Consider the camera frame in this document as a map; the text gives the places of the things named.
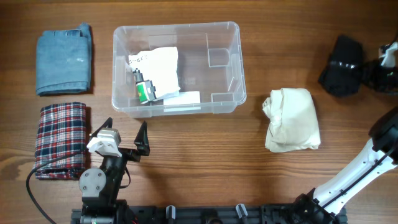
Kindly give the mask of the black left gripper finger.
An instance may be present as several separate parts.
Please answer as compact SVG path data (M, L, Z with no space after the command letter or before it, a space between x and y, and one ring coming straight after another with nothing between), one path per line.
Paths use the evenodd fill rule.
M141 156L149 156L150 146L147 135L147 123L145 121L141 124L141 127L134 140L134 144L136 145L137 151Z
M97 137L97 134L103 129L103 128L112 128L113 126L113 119L109 117L96 131L90 134L90 137Z

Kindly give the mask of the black garment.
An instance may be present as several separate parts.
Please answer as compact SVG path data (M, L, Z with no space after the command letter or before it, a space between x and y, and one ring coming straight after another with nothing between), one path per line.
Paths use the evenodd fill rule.
M339 35L318 82L331 95L342 98L359 91L363 47L347 35Z

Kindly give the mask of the white printed t-shirt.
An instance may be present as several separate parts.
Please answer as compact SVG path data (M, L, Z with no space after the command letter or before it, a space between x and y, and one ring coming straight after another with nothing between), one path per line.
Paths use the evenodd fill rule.
M198 91L182 92L178 80L178 48L159 47L128 56L140 103L162 100L164 105L200 102Z

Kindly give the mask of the clear plastic storage bin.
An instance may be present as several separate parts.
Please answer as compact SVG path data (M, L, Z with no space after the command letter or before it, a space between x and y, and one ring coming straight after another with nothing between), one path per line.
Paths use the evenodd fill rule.
M159 47L178 50L180 93L142 104L128 56ZM240 28L232 21L118 27L113 34L112 86L113 108L132 118L231 113L247 97Z

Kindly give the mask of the cream cloth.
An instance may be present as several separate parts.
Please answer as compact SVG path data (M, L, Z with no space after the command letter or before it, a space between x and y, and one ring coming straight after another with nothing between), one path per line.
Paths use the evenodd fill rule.
M271 152L318 149L321 144L315 105L304 88L272 90L262 104L269 118L265 148Z

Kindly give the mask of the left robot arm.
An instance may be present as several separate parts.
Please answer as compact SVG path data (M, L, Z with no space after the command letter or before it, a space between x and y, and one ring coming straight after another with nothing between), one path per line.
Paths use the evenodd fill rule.
M139 162L150 154L147 123L143 122L134 140L135 149L120 147L121 137L112 128L113 119L108 118L95 132L90 134L87 149L103 157L99 168L84 171L79 179L83 206L73 210L72 223L108 224L138 223L138 218L126 200L119 200L118 193L127 186L122 185L123 176L129 175L127 163Z

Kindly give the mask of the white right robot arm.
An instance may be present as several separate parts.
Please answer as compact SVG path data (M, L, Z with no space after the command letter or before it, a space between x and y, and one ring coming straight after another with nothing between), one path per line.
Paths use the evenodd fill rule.
M383 45L377 59L364 61L362 45L339 40L319 81L332 95L358 92L364 84L382 93L397 93L397 42ZM344 223L345 204L381 174L397 167L397 108L369 131L362 151L334 178L300 195L289 207L289 223Z

